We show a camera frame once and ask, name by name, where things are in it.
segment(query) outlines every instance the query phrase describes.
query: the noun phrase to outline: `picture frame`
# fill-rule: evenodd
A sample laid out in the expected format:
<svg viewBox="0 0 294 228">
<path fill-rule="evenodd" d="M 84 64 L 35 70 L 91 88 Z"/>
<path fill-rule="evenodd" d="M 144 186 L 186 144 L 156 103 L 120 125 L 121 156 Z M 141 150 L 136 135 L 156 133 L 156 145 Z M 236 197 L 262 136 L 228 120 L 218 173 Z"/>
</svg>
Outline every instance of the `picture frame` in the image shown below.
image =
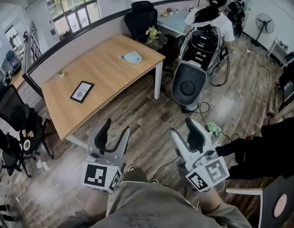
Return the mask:
<svg viewBox="0 0 294 228">
<path fill-rule="evenodd" d="M 90 90 L 93 88 L 94 84 L 81 81 L 80 84 L 76 87 L 70 99 L 77 101 L 79 103 L 83 103 L 87 95 L 89 94 Z"/>
</svg>

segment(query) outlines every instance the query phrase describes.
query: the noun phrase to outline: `green object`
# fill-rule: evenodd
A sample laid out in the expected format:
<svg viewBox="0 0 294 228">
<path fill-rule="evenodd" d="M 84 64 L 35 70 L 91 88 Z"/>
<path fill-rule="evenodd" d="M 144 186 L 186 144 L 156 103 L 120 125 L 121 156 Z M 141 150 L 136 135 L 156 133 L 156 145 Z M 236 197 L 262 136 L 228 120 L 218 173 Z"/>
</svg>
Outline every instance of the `green object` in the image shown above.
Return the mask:
<svg viewBox="0 0 294 228">
<path fill-rule="evenodd" d="M 222 130 L 216 124 L 214 124 L 214 123 L 207 123 L 206 124 L 206 127 L 207 127 L 207 131 L 209 133 L 213 133 L 213 135 L 216 138 L 220 138 L 221 137 Z"/>
</svg>

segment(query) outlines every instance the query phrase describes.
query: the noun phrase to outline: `black office chair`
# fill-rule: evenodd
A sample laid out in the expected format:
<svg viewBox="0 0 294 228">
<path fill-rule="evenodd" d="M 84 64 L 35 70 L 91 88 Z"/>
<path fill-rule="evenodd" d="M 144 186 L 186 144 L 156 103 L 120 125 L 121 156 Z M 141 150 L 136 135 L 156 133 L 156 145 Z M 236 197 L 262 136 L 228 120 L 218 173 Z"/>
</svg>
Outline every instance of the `black office chair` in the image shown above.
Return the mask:
<svg viewBox="0 0 294 228">
<path fill-rule="evenodd" d="M 9 133 L 4 134 L 0 129 L 0 149 L 2 149 L 2 157 L 4 164 L 2 163 L 2 169 L 7 169 L 9 176 L 11 176 L 14 170 L 21 171 L 20 166 L 22 165 L 26 175 L 31 178 L 32 176 L 28 174 L 25 167 L 25 160 L 33 159 L 36 160 L 34 156 L 24 156 L 24 150 L 21 150 L 20 141 L 9 135 Z"/>
<path fill-rule="evenodd" d="M 132 11 L 125 15 L 124 21 L 131 33 L 132 39 L 141 43 L 146 43 L 148 39 L 146 31 L 149 27 L 154 26 L 157 29 L 157 10 L 149 1 L 134 2 L 131 4 L 131 7 Z M 166 57 L 163 61 L 163 71 L 166 71 L 173 76 L 174 72 L 165 67 L 174 62 L 177 58 L 179 52 L 179 40 L 169 34 L 165 34 L 165 37 L 168 38 L 168 41 L 158 53 Z"/>
<path fill-rule="evenodd" d="M 11 125 L 15 131 L 20 131 L 20 142 L 22 146 L 27 139 L 30 141 L 30 148 L 24 151 L 25 155 L 30 155 L 33 152 L 36 155 L 40 155 L 38 148 L 43 143 L 51 159 L 54 159 L 45 142 L 45 138 L 54 133 L 45 133 L 49 119 L 46 119 L 42 124 L 42 117 L 35 112 L 34 108 L 30 108 L 29 105 L 24 104 L 14 85 L 9 85 L 4 96 L 0 99 L 0 118 Z M 33 131 L 34 137 L 23 137 L 22 130 L 26 130 L 27 133 Z"/>
<path fill-rule="evenodd" d="M 11 176 L 14 170 L 21 171 L 20 166 L 22 166 L 27 177 L 32 178 L 32 176 L 28 174 L 24 161 L 29 159 L 33 159 L 36 161 L 36 157 L 24 156 L 24 150 L 21 150 L 20 142 L 12 136 L 9 136 L 9 134 L 7 134 L 6 136 L 8 140 L 7 148 L 10 151 L 9 153 L 2 151 L 2 157 L 4 161 L 4 164 L 2 164 L 2 169 L 7 169 L 8 175 Z"/>
<path fill-rule="evenodd" d="M 18 59 L 15 56 L 15 52 L 13 52 L 12 50 L 7 52 L 7 54 L 5 55 L 5 58 L 10 63 L 11 66 L 14 66 L 15 64 L 18 63 Z"/>
</svg>

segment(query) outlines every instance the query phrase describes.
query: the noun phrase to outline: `window frame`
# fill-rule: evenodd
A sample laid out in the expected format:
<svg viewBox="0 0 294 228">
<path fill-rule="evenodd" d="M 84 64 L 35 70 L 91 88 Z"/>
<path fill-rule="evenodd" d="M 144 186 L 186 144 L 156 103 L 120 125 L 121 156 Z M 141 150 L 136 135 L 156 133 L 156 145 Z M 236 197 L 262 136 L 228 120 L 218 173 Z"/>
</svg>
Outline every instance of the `window frame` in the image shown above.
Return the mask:
<svg viewBox="0 0 294 228">
<path fill-rule="evenodd" d="M 62 6 L 62 3 L 61 3 L 61 0 L 59 0 L 60 2 L 60 5 L 61 5 L 61 8 L 62 8 L 62 13 L 59 14 L 58 16 L 52 18 L 53 20 L 53 23 L 55 23 L 57 20 L 61 19 L 62 17 L 65 17 L 66 18 L 66 21 L 67 21 L 67 24 L 68 24 L 68 27 L 69 27 L 69 30 L 72 32 L 72 29 L 71 29 L 71 26 L 70 26 L 70 23 L 68 21 L 68 15 L 75 12 L 75 15 L 76 15 L 76 18 L 78 20 L 78 23 L 79 23 L 79 27 L 80 29 L 82 29 L 83 27 L 81 26 L 81 23 L 80 23 L 80 19 L 79 19 L 79 16 L 78 16 L 78 10 L 84 8 L 86 10 L 86 14 L 87 14 L 87 18 L 88 18 L 88 22 L 89 22 L 89 25 L 91 24 L 91 20 L 90 20 L 90 15 L 89 15 L 89 12 L 88 12 L 88 9 L 87 9 L 87 5 L 91 4 L 91 3 L 97 3 L 98 1 L 97 0 L 90 0 L 90 1 L 86 1 L 84 0 L 84 3 L 74 7 L 74 8 L 71 8 L 67 11 L 64 10 L 63 6 Z"/>
</svg>

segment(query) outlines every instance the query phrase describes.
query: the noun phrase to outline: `white shirt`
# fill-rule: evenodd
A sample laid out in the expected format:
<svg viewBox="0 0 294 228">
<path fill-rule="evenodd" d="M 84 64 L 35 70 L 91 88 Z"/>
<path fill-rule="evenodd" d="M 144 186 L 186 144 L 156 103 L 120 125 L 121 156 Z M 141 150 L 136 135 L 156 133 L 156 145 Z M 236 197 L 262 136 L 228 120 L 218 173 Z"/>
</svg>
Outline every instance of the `white shirt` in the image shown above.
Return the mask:
<svg viewBox="0 0 294 228">
<path fill-rule="evenodd" d="M 197 9 L 197 8 L 192 9 L 191 12 L 184 19 L 185 23 L 190 25 L 194 29 L 196 29 L 198 27 L 204 27 L 204 26 L 210 24 L 211 26 L 217 27 L 220 30 L 221 37 L 223 38 L 223 41 L 231 42 L 231 41 L 235 40 L 233 24 L 225 14 L 221 13 L 219 17 L 215 18 L 212 21 L 195 23 L 195 14 L 199 10 L 200 9 Z"/>
</svg>

